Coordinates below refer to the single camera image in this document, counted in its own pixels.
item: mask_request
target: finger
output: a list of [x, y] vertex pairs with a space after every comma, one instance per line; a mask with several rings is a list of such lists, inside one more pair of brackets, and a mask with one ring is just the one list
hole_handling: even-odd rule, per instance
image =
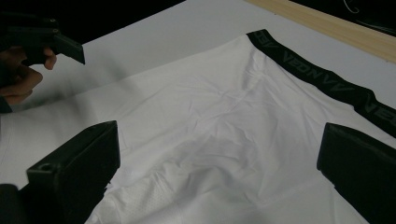
[[20, 79], [14, 85], [1, 88], [0, 95], [24, 95], [30, 92], [43, 79], [43, 76], [40, 73], [23, 64], [17, 69], [17, 74], [19, 75]]
[[56, 60], [57, 60], [56, 54], [52, 51], [51, 48], [46, 47], [44, 48], [44, 55], [47, 56], [47, 59], [44, 63], [44, 67], [49, 70], [52, 70], [53, 66], [56, 64]]
[[25, 94], [22, 95], [9, 95], [5, 96], [4, 99], [9, 105], [17, 105], [20, 104], [22, 101], [24, 101], [27, 97], [29, 97], [32, 94], [32, 90], [26, 92]]

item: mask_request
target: white surface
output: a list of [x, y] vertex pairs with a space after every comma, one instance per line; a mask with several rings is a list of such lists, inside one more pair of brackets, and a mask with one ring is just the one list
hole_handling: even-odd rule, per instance
[[373, 91], [396, 107], [396, 64], [351, 47], [243, 0], [187, 0], [84, 45], [86, 65], [63, 55], [23, 106], [43, 105], [267, 29], [311, 63]]
[[24, 107], [42, 106], [1, 118], [0, 183], [115, 119], [121, 168], [89, 223], [366, 223], [315, 167], [322, 128], [396, 140], [266, 59], [245, 37], [260, 29], [396, 107], [395, 64], [244, 1], [188, 0], [43, 70]]

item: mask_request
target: garment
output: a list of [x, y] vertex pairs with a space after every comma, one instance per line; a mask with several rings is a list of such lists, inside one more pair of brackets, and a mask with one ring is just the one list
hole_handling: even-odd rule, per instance
[[[335, 98], [347, 91], [330, 73], [319, 75], [313, 64], [279, 46], [265, 30], [257, 31], [64, 101], [5, 115], [0, 181], [23, 186], [30, 164], [82, 129], [116, 120], [120, 169], [87, 224], [367, 223], [317, 169], [323, 129], [331, 122], [392, 147], [396, 140], [352, 105], [292, 74], [293, 68], [310, 72], [331, 86], [326, 93]], [[10, 171], [21, 158], [29, 159]]]

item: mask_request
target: printed lettering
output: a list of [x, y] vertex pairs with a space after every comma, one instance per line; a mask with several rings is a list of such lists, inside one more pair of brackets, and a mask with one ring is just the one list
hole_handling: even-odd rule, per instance
[[346, 87], [346, 85], [342, 83], [337, 83], [330, 89], [330, 91], [353, 91], [353, 90], [355, 89]]
[[320, 77], [323, 73], [318, 72], [316, 69], [311, 69], [306, 75], [314, 79]]
[[323, 84], [333, 84], [335, 82], [337, 82], [337, 81], [329, 79], [329, 75], [328, 74], [326, 74], [324, 76], [324, 78], [323, 78]]
[[299, 70], [302, 73], [306, 73], [307, 71], [309, 71], [311, 69], [311, 67], [309, 67], [308, 65], [302, 63], [301, 61], [297, 60], [297, 59], [293, 59], [289, 62], [289, 64], [295, 68], [297, 68], [297, 70]]
[[265, 48], [278, 48], [277, 44], [274, 44], [264, 32], [255, 33], [255, 36], [259, 40], [260, 44]]
[[292, 60], [293, 58], [294, 58], [293, 55], [288, 55], [287, 51], [285, 51], [285, 53], [283, 54], [283, 62], [284, 63]]

